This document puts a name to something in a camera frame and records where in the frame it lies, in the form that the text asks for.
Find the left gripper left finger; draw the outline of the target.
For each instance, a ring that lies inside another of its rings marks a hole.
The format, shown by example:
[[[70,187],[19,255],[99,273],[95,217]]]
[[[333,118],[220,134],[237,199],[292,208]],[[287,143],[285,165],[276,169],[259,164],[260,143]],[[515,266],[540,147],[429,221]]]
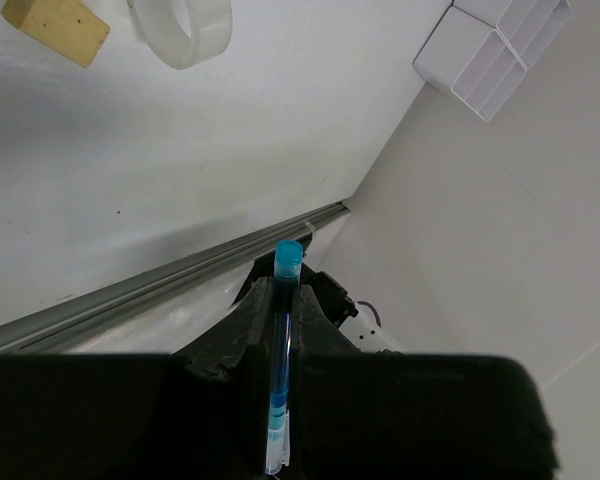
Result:
[[[183,412],[194,465],[208,479],[262,479],[272,370],[273,280],[174,355],[193,401]]]

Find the clear tape roll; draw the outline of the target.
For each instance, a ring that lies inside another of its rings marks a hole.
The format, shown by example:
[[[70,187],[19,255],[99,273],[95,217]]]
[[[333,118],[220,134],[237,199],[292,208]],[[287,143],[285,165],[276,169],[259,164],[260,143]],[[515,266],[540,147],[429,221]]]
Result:
[[[228,47],[233,30],[229,0],[184,1],[186,30],[170,1],[128,1],[141,38],[152,52],[175,70],[213,59]]]

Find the blue pen refill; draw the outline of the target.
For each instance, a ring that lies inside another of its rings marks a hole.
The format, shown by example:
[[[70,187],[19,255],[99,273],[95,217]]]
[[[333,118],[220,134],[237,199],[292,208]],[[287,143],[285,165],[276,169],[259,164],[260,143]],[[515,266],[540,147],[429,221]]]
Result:
[[[276,476],[290,460],[290,348],[292,303],[300,285],[303,246],[293,240],[277,244],[273,277],[273,351],[265,474]]]

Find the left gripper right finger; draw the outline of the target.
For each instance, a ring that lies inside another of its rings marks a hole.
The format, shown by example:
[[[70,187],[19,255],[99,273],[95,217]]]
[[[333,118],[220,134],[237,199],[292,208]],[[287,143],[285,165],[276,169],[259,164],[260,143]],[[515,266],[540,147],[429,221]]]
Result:
[[[294,295],[293,314],[291,470],[298,479],[378,479],[378,357],[338,331],[311,287]]]

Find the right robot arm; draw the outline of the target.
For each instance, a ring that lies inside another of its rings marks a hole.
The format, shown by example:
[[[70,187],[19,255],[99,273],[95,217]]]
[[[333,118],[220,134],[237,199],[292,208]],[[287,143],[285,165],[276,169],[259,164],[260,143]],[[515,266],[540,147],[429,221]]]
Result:
[[[301,283],[308,285],[326,318],[354,346],[365,352],[408,349],[383,329],[377,309],[369,302],[355,302],[348,291],[326,272],[302,268]]]

